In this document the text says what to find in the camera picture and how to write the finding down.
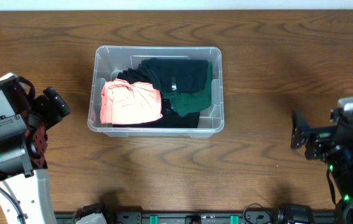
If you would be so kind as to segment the pink garment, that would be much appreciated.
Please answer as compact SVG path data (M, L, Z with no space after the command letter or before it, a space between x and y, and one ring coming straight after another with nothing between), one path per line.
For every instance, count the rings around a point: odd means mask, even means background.
M162 118L162 99L151 83L115 79L101 91L100 121L103 124L141 124Z

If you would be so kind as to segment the clear plastic storage container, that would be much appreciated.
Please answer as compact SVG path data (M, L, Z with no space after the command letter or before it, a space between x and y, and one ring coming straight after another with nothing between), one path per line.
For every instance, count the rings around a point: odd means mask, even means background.
M207 60L213 65L211 106L200 112L197 128L114 128L100 121L101 90L105 82L114 80L118 73L136 69L142 60L174 58ZM88 127L96 133L110 137L130 136L188 136L209 138L225 126L222 81L222 53L216 47L140 47L104 45L95 53Z

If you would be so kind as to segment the dark green garment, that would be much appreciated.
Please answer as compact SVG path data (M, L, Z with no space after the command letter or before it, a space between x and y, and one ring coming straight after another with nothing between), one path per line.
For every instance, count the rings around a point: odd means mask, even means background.
M162 99L169 100L171 108L181 117L196 113L211 106L213 65L208 63L203 90L194 93L161 93Z

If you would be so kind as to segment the large black garment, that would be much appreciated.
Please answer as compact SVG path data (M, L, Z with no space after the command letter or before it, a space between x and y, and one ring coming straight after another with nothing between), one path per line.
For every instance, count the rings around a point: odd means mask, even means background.
M126 80L133 84L136 82L148 82L151 80L143 73L129 68L118 73L117 78ZM140 124L114 124L114 128L197 128L199 123L199 112L188 113L186 116L179 116L171 108L169 100L162 100L162 118L156 121Z

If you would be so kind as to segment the dark navy garment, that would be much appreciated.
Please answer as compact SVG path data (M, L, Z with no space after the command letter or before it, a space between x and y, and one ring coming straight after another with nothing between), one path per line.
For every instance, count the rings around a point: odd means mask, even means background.
M207 60L150 58L137 71L163 93L193 93L205 88L211 68Z

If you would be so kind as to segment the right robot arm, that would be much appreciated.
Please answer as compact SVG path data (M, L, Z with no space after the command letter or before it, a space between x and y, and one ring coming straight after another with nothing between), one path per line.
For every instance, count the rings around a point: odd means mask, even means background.
M331 111L332 126L312 128L298 111L292 112L291 148L305 147L308 160L327 165L326 177L331 198L341 195L336 206L336 223L353 223L353 110Z

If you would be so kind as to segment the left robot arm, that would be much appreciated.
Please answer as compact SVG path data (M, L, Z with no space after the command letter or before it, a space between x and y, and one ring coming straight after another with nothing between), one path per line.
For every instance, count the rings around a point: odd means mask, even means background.
M0 78L0 206L8 223L56 223L44 154L47 131L70 112L51 86L36 96L24 77Z

